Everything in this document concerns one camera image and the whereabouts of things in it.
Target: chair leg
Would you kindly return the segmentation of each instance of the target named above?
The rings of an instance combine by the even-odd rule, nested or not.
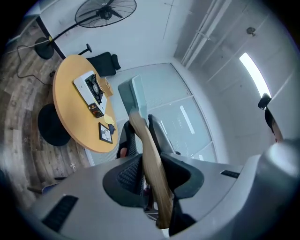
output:
[[[42,194],[42,189],[36,188],[36,187],[27,187],[27,189],[31,192],[37,193],[37,194]]]
[[[55,180],[64,180],[66,177],[57,177],[57,178],[54,178]]]

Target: cardboard box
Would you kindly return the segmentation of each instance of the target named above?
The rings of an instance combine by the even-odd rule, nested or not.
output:
[[[105,92],[108,97],[112,96],[113,90],[111,88],[111,85],[107,81],[106,77],[101,77],[100,79],[97,79],[97,80],[98,80],[101,90],[103,92]]]

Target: fan base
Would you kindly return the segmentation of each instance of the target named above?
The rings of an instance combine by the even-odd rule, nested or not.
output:
[[[48,40],[45,37],[40,37],[35,44],[41,43]],[[54,48],[53,46],[50,44],[48,45],[49,42],[45,42],[45,43],[41,43],[39,45],[35,45],[34,49],[36,51],[36,53],[38,54],[38,56],[40,56],[42,59],[50,59],[53,54],[54,54]]]

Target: wooden handle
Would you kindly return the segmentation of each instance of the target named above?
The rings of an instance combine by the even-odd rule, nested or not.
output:
[[[160,229],[168,228],[173,208],[172,193],[167,183],[165,170],[158,150],[148,129],[146,120],[140,116],[139,112],[130,112],[129,122],[142,141],[142,165],[146,179],[152,186],[157,201],[158,227]]]

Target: fan blade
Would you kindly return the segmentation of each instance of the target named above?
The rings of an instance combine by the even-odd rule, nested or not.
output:
[[[84,13],[84,14],[81,14],[81,15],[80,15],[80,16],[78,16],[78,17],[81,17],[81,16],[84,16],[84,15],[87,15],[87,14],[89,14],[89,13],[91,13],[91,12],[94,12],[94,11],[97,11],[97,9],[94,9],[94,10],[88,11],[88,12],[86,12],[86,13]]]
[[[109,12],[119,18],[123,18],[121,14],[118,14],[116,11],[112,10],[112,9],[109,9]]]
[[[109,5],[111,5],[111,4],[113,3],[113,1],[114,1],[114,0],[109,0],[109,2],[107,3],[106,6],[108,7]]]

